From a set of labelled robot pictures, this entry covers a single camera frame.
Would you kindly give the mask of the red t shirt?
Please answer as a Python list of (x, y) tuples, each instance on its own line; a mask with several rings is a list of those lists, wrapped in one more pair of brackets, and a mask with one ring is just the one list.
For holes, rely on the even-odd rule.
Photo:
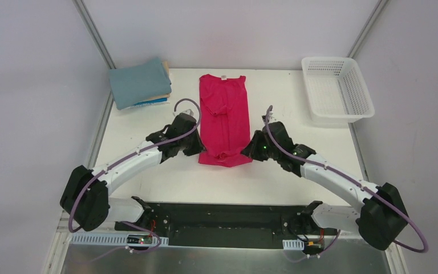
[(251, 140), (246, 77), (203, 75), (199, 99), (200, 137), (206, 151), (200, 153), (198, 162), (229, 168), (251, 163), (242, 154)]

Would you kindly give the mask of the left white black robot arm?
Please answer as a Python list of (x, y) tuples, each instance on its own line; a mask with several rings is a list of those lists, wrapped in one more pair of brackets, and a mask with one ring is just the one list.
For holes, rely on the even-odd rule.
[(104, 222), (127, 222), (138, 231), (146, 230), (151, 223), (148, 204), (137, 196), (123, 199), (111, 195), (139, 173), (179, 152), (186, 156), (204, 152), (197, 126), (193, 116), (182, 112), (124, 156), (92, 169), (74, 168), (59, 202), (70, 215), (68, 224), (75, 221), (80, 229), (92, 231)]

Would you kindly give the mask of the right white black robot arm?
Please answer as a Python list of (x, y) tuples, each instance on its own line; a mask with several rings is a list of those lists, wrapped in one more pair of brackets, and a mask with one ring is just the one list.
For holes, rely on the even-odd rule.
[(282, 122), (257, 130), (243, 155), (257, 161), (273, 159), (283, 170), (310, 180), (347, 202), (347, 206), (313, 201), (297, 218), (300, 233), (317, 233), (322, 228), (357, 232), (372, 247), (384, 251), (407, 226), (408, 216), (398, 189), (389, 183), (347, 180), (332, 172), (315, 150), (296, 144)]

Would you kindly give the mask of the folded blue white t shirt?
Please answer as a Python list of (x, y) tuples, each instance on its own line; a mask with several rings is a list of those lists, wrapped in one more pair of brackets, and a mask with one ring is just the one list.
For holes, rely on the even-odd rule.
[(143, 102), (135, 103), (135, 104), (131, 105), (128, 108), (153, 106), (153, 105), (156, 105), (156, 104), (167, 103), (168, 101), (169, 101), (169, 98), (158, 98), (158, 99), (153, 99), (153, 100), (146, 100), (146, 101), (143, 101)]

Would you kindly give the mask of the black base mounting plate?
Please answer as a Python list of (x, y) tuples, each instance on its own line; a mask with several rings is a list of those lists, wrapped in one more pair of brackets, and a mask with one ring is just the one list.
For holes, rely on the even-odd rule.
[(138, 197), (132, 201), (145, 212), (129, 225), (116, 221), (115, 230), (150, 229), (172, 246), (256, 249), (280, 249), (287, 241), (301, 243), (301, 232), (319, 232), (304, 215), (322, 205), (320, 201), (307, 207), (159, 204), (147, 203)]

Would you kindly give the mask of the folded beige t shirt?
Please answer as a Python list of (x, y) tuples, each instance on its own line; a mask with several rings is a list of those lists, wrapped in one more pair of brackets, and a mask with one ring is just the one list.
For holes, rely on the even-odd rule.
[[(168, 62), (167, 61), (163, 61), (162, 62), (162, 66), (163, 66), (163, 68), (165, 70), (166, 75), (168, 77), (170, 77), (169, 76), (169, 65), (168, 65)], [(170, 93), (164, 94), (164, 95), (153, 96), (149, 100), (156, 100), (156, 99), (169, 98), (169, 97), (170, 97)]]

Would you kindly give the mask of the folded teal t shirt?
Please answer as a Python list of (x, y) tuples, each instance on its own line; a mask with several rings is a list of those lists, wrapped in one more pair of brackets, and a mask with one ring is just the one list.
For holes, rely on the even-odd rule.
[(172, 92), (168, 72), (158, 57), (137, 66), (109, 70), (108, 76), (118, 110)]

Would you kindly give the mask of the white plastic basket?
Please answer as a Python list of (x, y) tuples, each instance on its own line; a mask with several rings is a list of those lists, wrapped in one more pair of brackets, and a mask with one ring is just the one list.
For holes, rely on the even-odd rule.
[(311, 118), (316, 123), (354, 123), (375, 109), (358, 63), (352, 58), (306, 57), (301, 61)]

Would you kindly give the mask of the aluminium frame rail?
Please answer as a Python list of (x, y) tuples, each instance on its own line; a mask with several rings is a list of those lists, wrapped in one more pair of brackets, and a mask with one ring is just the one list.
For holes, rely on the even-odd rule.
[[(68, 221), (69, 221), (69, 214), (66, 212), (62, 212), (60, 216), (60, 221), (58, 223), (57, 232), (69, 232), (68, 229)], [(97, 228), (93, 229), (91, 232), (93, 233), (119, 233), (124, 231), (117, 231), (115, 229), (115, 222), (106, 221)], [(362, 237), (360, 234), (355, 232), (349, 232), (349, 231), (342, 231), (340, 233), (340, 238), (345, 239), (361, 239)]]

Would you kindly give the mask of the right aluminium corner post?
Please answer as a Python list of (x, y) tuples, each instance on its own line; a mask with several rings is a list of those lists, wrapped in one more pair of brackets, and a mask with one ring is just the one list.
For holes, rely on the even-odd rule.
[(351, 48), (347, 54), (348, 58), (355, 59), (359, 55), (364, 43), (366, 42), (366, 40), (369, 36), (369, 33), (374, 28), (375, 23), (382, 16), (384, 9), (386, 8), (386, 6), (389, 3), (390, 3), (390, 0), (378, 0), (377, 1), (371, 14), (367, 18), (361, 31), (359, 32), (359, 35), (357, 36), (355, 42), (351, 46)]

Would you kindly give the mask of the aluminium corner post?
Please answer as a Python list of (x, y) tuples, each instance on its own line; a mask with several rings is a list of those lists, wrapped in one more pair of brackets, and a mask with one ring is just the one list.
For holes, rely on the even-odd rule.
[(83, 0), (72, 0), (72, 2), (75, 5), (82, 21), (84, 22), (86, 29), (88, 30), (95, 46), (97, 47), (107, 67), (109, 69), (115, 69), (116, 68), (115, 62), (113, 61), (111, 54), (109, 53), (107, 46), (105, 45), (103, 38), (100, 35), (99, 30), (96, 27), (96, 24), (92, 19), (92, 16), (88, 11), (85, 2)]
[(374, 28), (375, 23), (382, 16), (384, 9), (386, 8), (386, 6), (389, 3), (390, 3), (390, 0), (378, 0), (377, 1), (371, 14), (367, 18), (361, 31), (359, 32), (359, 35), (357, 36), (355, 42), (351, 46), (351, 48), (347, 54), (348, 58), (355, 59), (359, 55), (364, 43), (366, 42), (366, 40), (369, 36), (369, 33)]

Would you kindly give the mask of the left aluminium corner post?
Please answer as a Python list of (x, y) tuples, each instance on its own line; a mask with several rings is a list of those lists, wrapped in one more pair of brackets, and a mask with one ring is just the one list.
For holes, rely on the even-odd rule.
[(84, 22), (86, 29), (88, 30), (95, 46), (97, 47), (107, 67), (109, 69), (115, 69), (116, 68), (115, 62), (113, 61), (111, 54), (109, 53), (107, 46), (105, 45), (103, 38), (100, 35), (99, 30), (96, 27), (96, 24), (92, 19), (92, 16), (88, 11), (85, 2), (83, 0), (72, 0), (72, 2), (75, 5), (82, 21)]

